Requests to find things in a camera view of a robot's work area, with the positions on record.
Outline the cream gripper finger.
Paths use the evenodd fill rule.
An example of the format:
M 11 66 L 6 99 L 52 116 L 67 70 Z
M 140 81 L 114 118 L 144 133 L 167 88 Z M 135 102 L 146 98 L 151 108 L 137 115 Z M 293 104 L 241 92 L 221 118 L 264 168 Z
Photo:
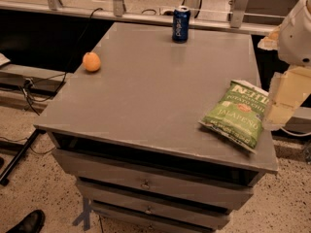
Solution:
M 268 104 L 262 120 L 263 128 L 281 129 L 310 94 L 310 67 L 291 65 L 283 74 L 275 72 L 268 92 Z
M 280 28 L 276 27 L 258 43 L 258 48 L 262 50 L 277 50 Z

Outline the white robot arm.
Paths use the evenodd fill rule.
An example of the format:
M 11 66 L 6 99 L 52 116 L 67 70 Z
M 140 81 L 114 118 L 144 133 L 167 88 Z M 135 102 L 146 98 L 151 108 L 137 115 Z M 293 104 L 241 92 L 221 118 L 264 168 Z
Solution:
M 311 94 L 311 0 L 299 0 L 283 22 L 258 43 L 262 50 L 277 50 L 289 64 L 270 82 L 263 128 L 274 131 L 286 125 Z

